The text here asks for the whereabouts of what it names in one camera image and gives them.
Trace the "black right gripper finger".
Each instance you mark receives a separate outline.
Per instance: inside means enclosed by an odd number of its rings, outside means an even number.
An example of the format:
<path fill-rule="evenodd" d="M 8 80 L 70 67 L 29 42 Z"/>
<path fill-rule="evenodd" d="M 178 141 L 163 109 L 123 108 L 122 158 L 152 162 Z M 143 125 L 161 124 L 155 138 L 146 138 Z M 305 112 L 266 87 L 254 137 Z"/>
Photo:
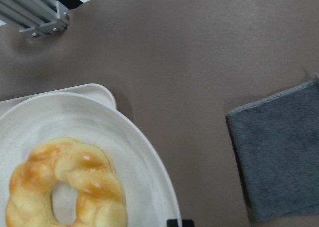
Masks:
<path fill-rule="evenodd" d="M 166 221 L 167 227 L 194 227 L 194 221 L 189 219 L 183 219 L 179 223 L 177 219 L 169 219 Z"/>

